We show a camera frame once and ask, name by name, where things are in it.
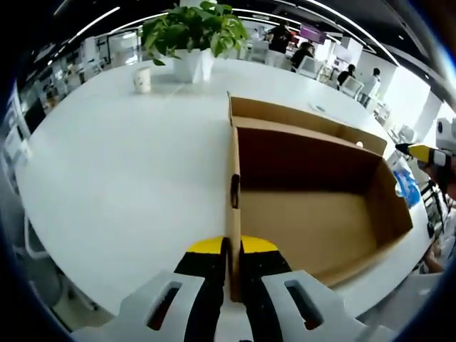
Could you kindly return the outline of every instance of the potted plant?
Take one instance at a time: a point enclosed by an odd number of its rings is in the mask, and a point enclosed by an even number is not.
[[[208,81],[214,57],[231,48],[240,50],[247,39],[241,20],[228,5],[203,1],[198,7],[178,7],[147,21],[142,40],[155,65],[159,54],[174,58],[174,72],[183,82]]]

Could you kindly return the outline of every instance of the paper cup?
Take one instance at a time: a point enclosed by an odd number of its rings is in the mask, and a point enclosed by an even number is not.
[[[133,74],[133,84],[135,85],[136,93],[149,93],[150,85],[150,68],[141,68]]]

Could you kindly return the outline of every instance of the white table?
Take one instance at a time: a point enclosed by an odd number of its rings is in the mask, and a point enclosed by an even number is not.
[[[106,71],[71,93],[29,143],[16,170],[26,213],[54,261],[89,297],[117,314],[124,297],[194,242],[224,232],[229,142],[227,90],[307,110],[381,136],[363,106],[328,86],[246,61],[217,60],[211,82],[172,82],[153,67],[153,92],[133,92],[133,71]],[[324,108],[318,112],[316,105]],[[336,290],[358,316],[390,293],[429,245],[423,204],[414,228],[374,267]]]

